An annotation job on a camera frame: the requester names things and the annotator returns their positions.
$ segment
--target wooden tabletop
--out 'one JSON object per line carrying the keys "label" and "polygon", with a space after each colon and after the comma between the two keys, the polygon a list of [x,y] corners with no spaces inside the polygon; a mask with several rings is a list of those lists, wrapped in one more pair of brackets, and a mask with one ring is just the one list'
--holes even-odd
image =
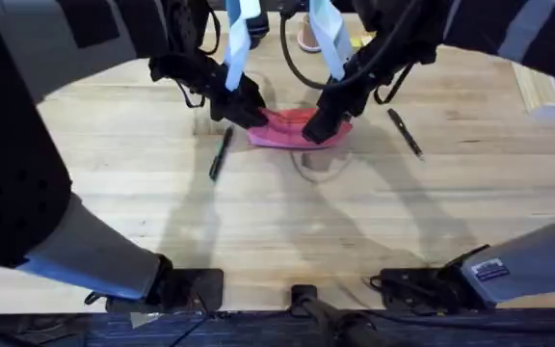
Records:
{"label": "wooden tabletop", "polygon": [[[305,75],[325,81],[322,57],[289,41]],[[272,109],[319,96],[273,35],[247,73]],[[153,84],[144,61],[57,91],[40,111],[97,216],[177,267],[223,269],[223,309],[282,309],[295,283],[316,284],[337,307],[382,307],[362,281],[382,268],[441,266],[555,221],[555,122],[526,115],[509,63],[441,48],[392,107],[425,162],[370,99],[332,149],[252,147],[237,129],[217,184],[208,171],[225,125],[208,107],[187,109],[173,82]],[[83,306],[88,292],[0,269],[0,312],[102,310]],[[555,295],[505,307],[555,307]]]}

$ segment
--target pink cloth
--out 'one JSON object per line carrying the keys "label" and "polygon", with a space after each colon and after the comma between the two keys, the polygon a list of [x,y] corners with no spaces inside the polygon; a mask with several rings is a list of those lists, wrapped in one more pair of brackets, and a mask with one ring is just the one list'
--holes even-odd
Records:
{"label": "pink cloth", "polygon": [[326,148],[337,144],[353,128],[352,124],[343,121],[335,136],[317,145],[306,140],[302,133],[304,126],[316,113],[316,109],[294,109],[279,112],[263,109],[262,112],[269,119],[269,123],[262,127],[248,129],[248,139],[255,146],[296,149]]}

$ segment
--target metal bracket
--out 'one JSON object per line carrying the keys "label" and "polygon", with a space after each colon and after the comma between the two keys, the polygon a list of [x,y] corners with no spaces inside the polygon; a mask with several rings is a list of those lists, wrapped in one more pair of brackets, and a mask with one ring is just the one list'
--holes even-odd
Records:
{"label": "metal bracket", "polygon": [[485,245],[463,254],[442,268],[382,269],[370,279],[390,310],[418,315],[456,314],[465,310],[492,309],[462,276],[462,264]]}

